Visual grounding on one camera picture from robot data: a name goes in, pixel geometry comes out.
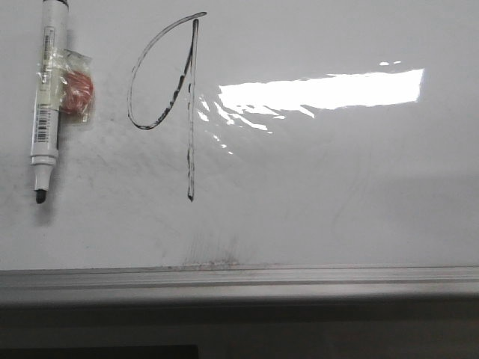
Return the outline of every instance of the whiteboard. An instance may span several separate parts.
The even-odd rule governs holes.
[[[188,94],[127,117],[133,66],[200,19]],[[477,1],[71,0],[93,58],[47,202],[29,166],[40,1],[0,3],[0,270],[479,263]],[[168,105],[192,24],[152,48],[133,106]]]

